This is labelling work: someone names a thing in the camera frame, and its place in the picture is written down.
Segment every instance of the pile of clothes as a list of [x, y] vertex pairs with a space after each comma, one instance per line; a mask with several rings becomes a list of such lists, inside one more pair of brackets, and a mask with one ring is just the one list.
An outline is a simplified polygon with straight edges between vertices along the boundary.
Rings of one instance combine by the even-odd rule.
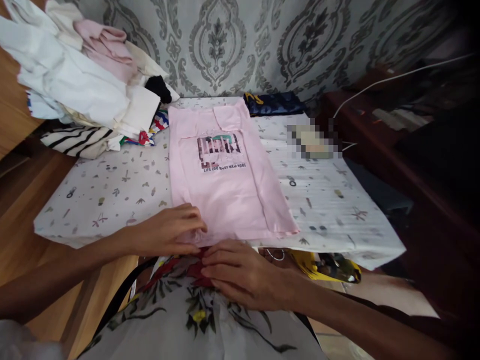
[[87, 159], [124, 142], [154, 145], [168, 126], [160, 106], [180, 96], [124, 31], [85, 19], [72, 3], [48, 0], [43, 12], [30, 0], [4, 2], [11, 20], [0, 16], [0, 46], [20, 63], [31, 115], [72, 125], [47, 133], [45, 145]]

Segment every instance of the black and white striped cloth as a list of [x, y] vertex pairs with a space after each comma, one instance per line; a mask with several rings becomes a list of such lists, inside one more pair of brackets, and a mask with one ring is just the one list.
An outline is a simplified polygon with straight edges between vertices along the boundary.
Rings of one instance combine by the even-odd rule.
[[76, 126], [49, 132], [41, 142], [73, 157], [96, 159], [108, 148], [108, 140], [117, 136], [116, 131], [107, 127]]

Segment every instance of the patterned sheet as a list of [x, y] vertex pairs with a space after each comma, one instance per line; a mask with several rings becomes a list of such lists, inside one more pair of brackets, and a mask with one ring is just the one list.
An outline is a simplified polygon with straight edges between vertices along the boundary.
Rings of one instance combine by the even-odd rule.
[[[238, 97], [184, 98], [178, 108], [233, 104]], [[405, 251], [392, 226], [341, 158], [302, 159], [287, 142], [287, 126], [308, 124], [305, 114], [253, 118], [301, 233], [259, 239], [252, 246], [345, 253], [374, 269]], [[34, 221], [35, 232], [80, 248], [172, 204], [169, 135], [156, 146], [125, 144], [96, 160], [79, 159]]]

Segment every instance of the floral fabric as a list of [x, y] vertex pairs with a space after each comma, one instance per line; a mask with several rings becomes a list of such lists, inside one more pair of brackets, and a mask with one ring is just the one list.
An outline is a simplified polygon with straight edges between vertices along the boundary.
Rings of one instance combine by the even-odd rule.
[[167, 260], [79, 359], [326, 359], [293, 313], [231, 303], [203, 286], [201, 267]]

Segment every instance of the graphic print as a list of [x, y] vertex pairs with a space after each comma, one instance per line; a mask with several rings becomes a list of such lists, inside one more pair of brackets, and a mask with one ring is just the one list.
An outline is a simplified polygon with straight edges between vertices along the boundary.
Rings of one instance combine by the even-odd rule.
[[233, 133], [199, 137], [197, 145], [198, 158], [205, 173], [247, 166], [237, 136]]

